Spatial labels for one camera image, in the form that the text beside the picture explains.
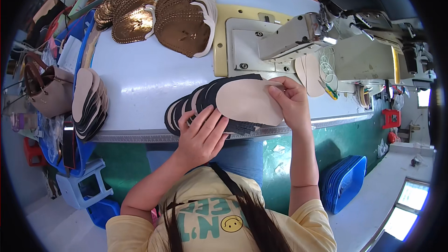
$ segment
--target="red plastic stool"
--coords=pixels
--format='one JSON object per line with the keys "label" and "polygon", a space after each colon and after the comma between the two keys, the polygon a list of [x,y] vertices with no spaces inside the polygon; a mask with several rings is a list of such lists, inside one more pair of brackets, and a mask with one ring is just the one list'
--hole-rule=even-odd
{"label": "red plastic stool", "polygon": [[[36,142],[33,139],[29,139],[25,137],[23,139],[23,151],[25,152],[25,158],[28,162],[29,166],[46,166],[48,165],[47,160],[45,159],[42,149],[39,146],[39,143],[35,143],[33,146],[30,146],[30,140]],[[37,158],[39,162],[33,163],[33,158]]]}
{"label": "red plastic stool", "polygon": [[[383,109],[383,114],[386,117],[386,124],[383,126],[383,129],[387,128],[396,128],[401,126],[401,111],[394,109]],[[396,121],[393,122],[392,116],[396,116]]]}

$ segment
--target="paper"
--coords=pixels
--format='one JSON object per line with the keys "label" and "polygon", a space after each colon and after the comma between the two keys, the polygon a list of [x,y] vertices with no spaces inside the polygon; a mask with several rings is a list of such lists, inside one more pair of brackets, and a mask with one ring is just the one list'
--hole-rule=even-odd
{"label": "paper", "polygon": [[79,50],[81,49],[81,40],[74,36],[69,36],[69,39],[62,49],[57,65],[59,68],[75,74],[76,62],[78,61]]}

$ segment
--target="green floor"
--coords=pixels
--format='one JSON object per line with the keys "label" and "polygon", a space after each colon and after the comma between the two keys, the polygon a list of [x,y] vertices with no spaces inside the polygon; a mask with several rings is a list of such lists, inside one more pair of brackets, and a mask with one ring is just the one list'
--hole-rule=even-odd
{"label": "green floor", "polygon": [[[375,100],[372,119],[315,130],[319,170],[348,155],[364,155],[367,157],[367,172],[370,172],[380,161],[377,159],[377,146],[381,139],[387,138],[388,130],[381,128],[384,124],[381,110],[384,108],[390,108],[389,103]],[[104,159],[106,167],[101,175],[114,190],[110,199],[120,204],[132,186],[150,173],[144,144],[101,143],[95,149],[94,156]],[[263,197],[266,208],[283,214],[288,213],[290,162],[291,137],[279,137],[264,143]]]}

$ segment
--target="woman's right hand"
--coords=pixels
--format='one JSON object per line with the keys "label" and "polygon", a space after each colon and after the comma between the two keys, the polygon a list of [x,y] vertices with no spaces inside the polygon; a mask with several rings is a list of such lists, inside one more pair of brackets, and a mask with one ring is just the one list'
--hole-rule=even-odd
{"label": "woman's right hand", "polygon": [[283,84],[285,91],[275,86],[270,86],[269,94],[274,98],[283,110],[285,123],[293,132],[311,130],[310,108],[306,88],[293,79],[279,76],[270,79]]}
{"label": "woman's right hand", "polygon": [[196,116],[190,126],[188,118],[194,111],[185,112],[179,119],[179,147],[174,152],[174,158],[186,171],[204,165],[213,159],[224,145],[228,134],[223,133],[228,124],[228,118],[222,117],[218,109],[209,105]]}

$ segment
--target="woman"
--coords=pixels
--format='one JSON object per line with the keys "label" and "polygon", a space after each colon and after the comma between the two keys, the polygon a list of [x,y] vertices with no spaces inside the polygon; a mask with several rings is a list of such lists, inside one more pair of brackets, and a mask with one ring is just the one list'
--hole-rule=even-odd
{"label": "woman", "polygon": [[[289,216],[264,209],[256,148],[229,141],[234,146],[217,156],[228,119],[210,106],[190,126],[194,111],[182,115],[179,146],[166,161],[157,152],[158,162],[150,158],[151,169],[160,166],[129,191],[121,215],[106,224],[109,251],[336,251],[319,199],[306,89],[285,76],[271,80],[286,88],[271,86],[269,93],[293,131]],[[250,163],[242,167],[244,161]],[[150,211],[158,204],[163,218],[154,228]]]}

